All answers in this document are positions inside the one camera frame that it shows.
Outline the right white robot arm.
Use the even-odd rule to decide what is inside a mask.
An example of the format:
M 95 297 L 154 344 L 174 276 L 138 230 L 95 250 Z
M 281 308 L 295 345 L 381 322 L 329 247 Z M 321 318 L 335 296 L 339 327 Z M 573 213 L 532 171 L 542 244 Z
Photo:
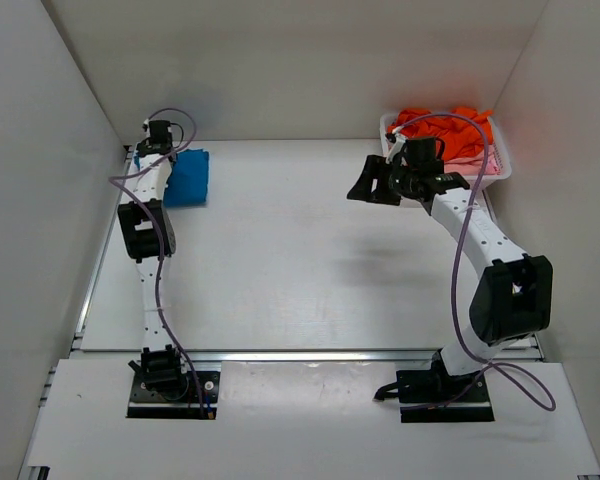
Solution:
M 468 312 L 460 326 L 458 307 L 452 321 L 456 339 L 436 352 L 431 366 L 415 380 L 400 374 L 393 386 L 379 389 L 376 400 L 400 391 L 418 392 L 431 408 L 462 397 L 478 382 L 505 347 L 550 324 L 553 267 L 510 240 L 475 200 L 471 184 L 444 170 L 443 141 L 435 137 L 397 136 L 386 156 L 367 156 L 348 199 L 397 206 L 418 202 L 456 241 L 455 258 L 467 258 L 478 277 Z

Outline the blue t shirt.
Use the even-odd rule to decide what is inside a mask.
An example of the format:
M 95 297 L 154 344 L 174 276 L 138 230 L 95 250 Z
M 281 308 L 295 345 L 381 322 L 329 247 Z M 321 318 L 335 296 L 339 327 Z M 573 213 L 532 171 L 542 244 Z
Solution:
M 185 150 L 171 163 L 164 160 L 144 176 L 126 185 L 141 200 L 161 199 L 167 209 L 201 206 L 206 203 L 209 181 L 209 152 Z

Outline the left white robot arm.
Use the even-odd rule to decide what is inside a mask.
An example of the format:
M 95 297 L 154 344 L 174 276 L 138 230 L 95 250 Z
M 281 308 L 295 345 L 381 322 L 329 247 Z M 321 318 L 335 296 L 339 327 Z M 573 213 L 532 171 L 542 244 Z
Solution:
M 176 250 L 164 194 L 177 154 L 171 122 L 149 119 L 143 130 L 145 138 L 133 154 L 136 170 L 114 182 L 125 196 L 117 216 L 127 255 L 136 267 L 143 306 L 142 350 L 131 367 L 151 397 L 176 401 L 187 392 L 189 381 L 173 333 L 165 327 L 166 301 L 160 284 Z

